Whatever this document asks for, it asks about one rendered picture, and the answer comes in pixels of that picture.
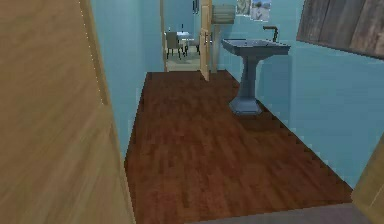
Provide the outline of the grey dining chair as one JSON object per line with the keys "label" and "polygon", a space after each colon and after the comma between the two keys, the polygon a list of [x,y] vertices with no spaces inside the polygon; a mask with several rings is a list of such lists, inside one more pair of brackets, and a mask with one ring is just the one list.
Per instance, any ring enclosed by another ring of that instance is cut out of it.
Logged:
{"label": "grey dining chair", "polygon": [[166,33],[166,45],[167,45],[166,58],[169,58],[169,55],[173,55],[174,50],[177,50],[178,57],[181,57],[182,45],[179,43],[176,32]]}

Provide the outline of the open light wooden door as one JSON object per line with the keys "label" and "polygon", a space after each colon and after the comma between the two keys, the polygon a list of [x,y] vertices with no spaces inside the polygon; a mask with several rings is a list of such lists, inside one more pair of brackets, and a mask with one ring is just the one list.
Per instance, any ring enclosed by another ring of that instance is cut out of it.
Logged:
{"label": "open light wooden door", "polygon": [[211,41],[211,7],[212,0],[200,0],[201,27],[200,27],[200,72],[206,81],[209,80],[210,68],[210,41]]}

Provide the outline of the dark sink faucet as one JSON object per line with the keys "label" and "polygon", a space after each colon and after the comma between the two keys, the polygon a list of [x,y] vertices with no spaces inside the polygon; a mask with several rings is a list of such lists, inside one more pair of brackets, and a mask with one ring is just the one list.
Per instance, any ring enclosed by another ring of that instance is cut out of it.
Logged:
{"label": "dark sink faucet", "polygon": [[278,28],[276,26],[263,26],[263,30],[272,30],[273,31],[273,42],[277,42],[278,38]]}

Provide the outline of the light wooden room door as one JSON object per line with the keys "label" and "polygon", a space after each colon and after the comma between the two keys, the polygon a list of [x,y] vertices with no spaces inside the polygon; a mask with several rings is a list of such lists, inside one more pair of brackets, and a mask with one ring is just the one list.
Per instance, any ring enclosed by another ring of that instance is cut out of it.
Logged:
{"label": "light wooden room door", "polygon": [[136,224],[90,0],[0,0],[0,224]]}

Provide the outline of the grey pedestal sink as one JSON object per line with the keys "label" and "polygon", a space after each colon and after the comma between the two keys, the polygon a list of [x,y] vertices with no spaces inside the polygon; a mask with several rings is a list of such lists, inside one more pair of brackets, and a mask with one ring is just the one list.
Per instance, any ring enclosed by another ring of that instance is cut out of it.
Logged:
{"label": "grey pedestal sink", "polygon": [[258,115],[262,112],[256,96],[256,68],[260,61],[276,55],[287,55],[290,46],[265,39],[223,39],[222,46],[243,60],[241,82],[229,107],[237,115]]}

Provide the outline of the pale wall picture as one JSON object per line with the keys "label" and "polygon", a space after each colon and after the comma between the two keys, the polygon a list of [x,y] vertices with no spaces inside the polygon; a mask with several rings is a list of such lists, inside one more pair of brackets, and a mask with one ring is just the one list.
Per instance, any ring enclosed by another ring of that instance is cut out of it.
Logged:
{"label": "pale wall picture", "polygon": [[250,15],[251,0],[236,0],[236,14],[238,16]]}

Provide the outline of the blue sky wall picture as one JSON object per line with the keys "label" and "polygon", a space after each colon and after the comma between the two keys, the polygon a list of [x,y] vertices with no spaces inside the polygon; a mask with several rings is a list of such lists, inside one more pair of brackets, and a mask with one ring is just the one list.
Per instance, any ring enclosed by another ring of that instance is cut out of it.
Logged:
{"label": "blue sky wall picture", "polygon": [[250,16],[254,21],[267,22],[270,17],[271,0],[252,0]]}

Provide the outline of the dark wooden framed wall panel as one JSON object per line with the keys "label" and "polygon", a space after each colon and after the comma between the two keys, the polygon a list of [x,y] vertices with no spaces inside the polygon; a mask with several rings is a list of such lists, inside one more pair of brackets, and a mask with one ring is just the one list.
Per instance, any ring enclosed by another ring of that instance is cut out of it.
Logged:
{"label": "dark wooden framed wall panel", "polygon": [[384,60],[384,0],[304,0],[296,40]]}

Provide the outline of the light wooden door frame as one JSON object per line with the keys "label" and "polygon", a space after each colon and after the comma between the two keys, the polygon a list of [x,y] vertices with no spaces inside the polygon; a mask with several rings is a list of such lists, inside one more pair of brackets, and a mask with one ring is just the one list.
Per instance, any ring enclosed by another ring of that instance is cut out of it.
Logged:
{"label": "light wooden door frame", "polygon": [[352,192],[352,201],[372,224],[384,224],[384,133]]}

